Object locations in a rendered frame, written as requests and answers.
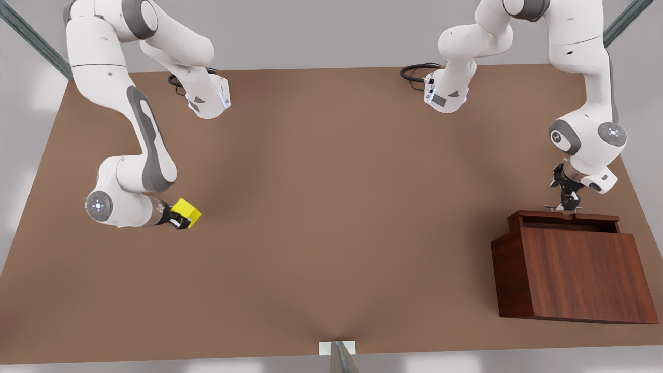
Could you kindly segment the silver frame post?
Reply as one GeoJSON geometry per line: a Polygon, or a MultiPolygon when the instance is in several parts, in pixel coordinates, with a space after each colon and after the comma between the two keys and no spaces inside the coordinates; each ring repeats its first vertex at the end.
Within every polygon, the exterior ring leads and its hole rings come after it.
{"type": "Polygon", "coordinates": [[[354,361],[355,341],[324,341],[318,343],[318,354],[330,356],[330,373],[360,373],[354,361]]]}
{"type": "Polygon", "coordinates": [[[28,42],[44,59],[46,59],[67,80],[73,81],[71,65],[56,51],[32,26],[12,8],[6,0],[0,0],[0,18],[12,30],[28,42]]]}
{"type": "Polygon", "coordinates": [[[603,45],[608,47],[616,38],[647,9],[654,0],[632,0],[603,33],[603,45]]]}

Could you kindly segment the brown wooden drawer cabinet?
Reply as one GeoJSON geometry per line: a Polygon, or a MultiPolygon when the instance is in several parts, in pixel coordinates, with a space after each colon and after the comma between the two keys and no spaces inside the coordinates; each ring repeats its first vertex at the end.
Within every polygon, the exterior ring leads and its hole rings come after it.
{"type": "Polygon", "coordinates": [[[523,227],[491,255],[502,317],[658,323],[632,234],[523,227]]]}

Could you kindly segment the yellow square block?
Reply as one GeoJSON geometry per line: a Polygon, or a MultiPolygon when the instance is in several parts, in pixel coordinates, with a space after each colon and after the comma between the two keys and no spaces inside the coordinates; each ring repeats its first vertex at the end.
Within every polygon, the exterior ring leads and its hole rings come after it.
{"type": "Polygon", "coordinates": [[[170,207],[170,221],[177,229],[189,229],[200,217],[201,212],[184,198],[170,207]]]}

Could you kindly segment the brown wooden drawer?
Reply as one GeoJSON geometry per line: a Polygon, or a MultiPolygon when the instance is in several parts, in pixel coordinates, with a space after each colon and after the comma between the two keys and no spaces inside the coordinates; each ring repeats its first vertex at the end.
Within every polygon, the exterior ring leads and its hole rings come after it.
{"type": "Polygon", "coordinates": [[[598,214],[563,214],[561,212],[517,211],[508,217],[510,231],[524,227],[555,231],[620,233],[618,216],[598,214]]]}

